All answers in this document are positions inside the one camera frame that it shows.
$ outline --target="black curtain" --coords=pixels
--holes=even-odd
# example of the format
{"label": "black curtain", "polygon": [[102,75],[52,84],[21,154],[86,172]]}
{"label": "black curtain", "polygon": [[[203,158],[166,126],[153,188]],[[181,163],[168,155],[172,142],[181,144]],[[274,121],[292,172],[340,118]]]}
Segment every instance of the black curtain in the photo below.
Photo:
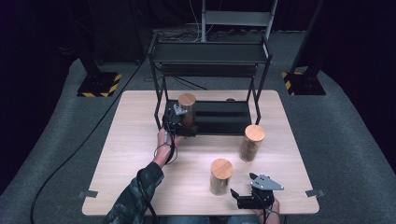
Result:
{"label": "black curtain", "polygon": [[200,1],[191,0],[148,0],[148,11],[151,17],[153,28],[171,27],[183,25],[187,22],[194,22],[191,7],[195,16],[201,18],[202,4]]}
{"label": "black curtain", "polygon": [[47,126],[76,59],[59,48],[67,41],[57,2],[0,3],[0,193]]}
{"label": "black curtain", "polygon": [[319,0],[278,0],[274,31],[306,31]]}
{"label": "black curtain", "polygon": [[[324,0],[298,66],[344,90],[396,171],[396,15],[389,1]],[[325,49],[325,56],[318,53]]]}

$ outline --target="black metal frame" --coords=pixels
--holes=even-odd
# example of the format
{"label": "black metal frame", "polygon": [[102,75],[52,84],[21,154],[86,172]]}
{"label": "black metal frame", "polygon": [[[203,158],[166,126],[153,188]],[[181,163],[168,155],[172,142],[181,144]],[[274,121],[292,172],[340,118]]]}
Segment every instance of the black metal frame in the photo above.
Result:
{"label": "black metal frame", "polygon": [[287,86],[288,92],[290,95],[326,95],[326,91],[321,86],[318,80],[318,72],[320,70],[321,64],[324,62],[324,59],[327,57],[328,52],[331,49],[331,45],[334,42],[334,28],[327,30],[325,43],[321,44],[321,48],[317,49],[315,60],[313,60],[312,64],[309,64],[302,73],[296,73],[295,70],[299,66],[300,60],[304,53],[304,49],[306,43],[308,41],[309,36],[311,36],[312,30],[316,24],[316,20],[319,16],[319,13],[323,7],[324,0],[320,0],[318,2],[317,8],[315,10],[315,14],[312,17],[312,20],[309,24],[307,34],[304,37],[303,43],[300,46],[296,58],[294,59],[293,65],[288,73],[284,76],[285,83],[289,83]]}
{"label": "black metal frame", "polygon": [[[182,58],[182,56],[186,56],[185,52],[180,53],[180,58],[175,58],[175,54],[177,54],[178,50],[186,48],[196,48],[196,49],[204,49],[204,48],[226,48],[226,49],[234,49],[237,48],[241,50],[240,58],[237,57],[228,57],[228,54],[224,54],[224,58],[220,55],[218,58],[211,60],[206,59],[206,57],[201,57],[198,55],[198,59],[190,57],[189,59]],[[172,50],[172,54],[168,54],[164,52],[164,50]],[[256,57],[251,57],[249,54],[251,51],[253,55],[257,55]],[[272,55],[269,53],[268,45],[265,41],[265,38],[262,38],[262,42],[260,43],[175,43],[175,42],[161,42],[159,37],[155,35],[151,41],[150,47],[148,49],[148,59],[150,62],[151,74],[154,81],[155,91],[157,94],[157,105],[154,112],[154,117],[157,122],[157,126],[160,129],[161,123],[158,118],[158,112],[160,109],[161,101],[163,98],[163,93],[165,93],[166,99],[166,108],[169,107],[169,104],[176,102],[177,100],[169,99],[166,87],[166,77],[248,77],[250,78],[250,84],[247,91],[247,99],[246,101],[197,101],[196,107],[198,113],[196,115],[197,123],[199,125],[199,119],[218,119],[232,115],[229,120],[225,120],[225,122],[229,122],[230,124],[227,126],[226,124],[215,124],[211,125],[211,131],[208,132],[206,130],[198,130],[198,134],[227,134],[227,135],[243,135],[245,133],[245,128],[249,124],[251,124],[250,112],[248,108],[248,101],[250,98],[250,94],[253,97],[254,105],[256,107],[257,119],[255,124],[259,124],[261,119],[261,112],[259,108],[259,99],[262,93],[262,87],[264,84],[264,80],[266,74],[269,69],[269,65],[272,60]],[[156,74],[156,64],[158,63],[161,67],[161,86],[158,82],[158,77]],[[254,80],[256,76],[261,75],[262,78],[260,80],[259,88],[255,89]],[[216,112],[212,113],[212,115],[208,117],[200,117],[200,107],[205,107],[207,105],[211,105],[211,103],[216,102],[216,105],[219,105],[219,108],[215,108]],[[241,103],[246,104],[245,112],[241,111]],[[231,111],[225,111],[223,107],[229,108]],[[235,122],[236,119],[242,119],[245,121],[244,124],[240,122]],[[240,127],[231,128],[231,125],[238,123]]]}

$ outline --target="metal rack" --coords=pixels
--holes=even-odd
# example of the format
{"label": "metal rack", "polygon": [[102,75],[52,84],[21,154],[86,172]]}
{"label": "metal rack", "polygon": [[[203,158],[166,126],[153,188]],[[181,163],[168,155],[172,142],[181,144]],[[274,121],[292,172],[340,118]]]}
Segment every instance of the metal rack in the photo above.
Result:
{"label": "metal rack", "polygon": [[[177,102],[169,99],[166,87],[167,77],[245,77],[250,84],[245,101],[196,101],[197,134],[243,135],[251,124],[248,101],[252,95],[259,124],[261,113],[259,98],[272,55],[265,38],[257,43],[208,43],[208,42],[162,42],[155,35],[148,49],[151,74],[157,93],[158,103],[154,117],[158,128],[161,123],[158,112],[163,98],[166,109]],[[161,85],[157,78],[156,66],[161,70]],[[261,76],[259,88],[254,86],[255,77]]]}

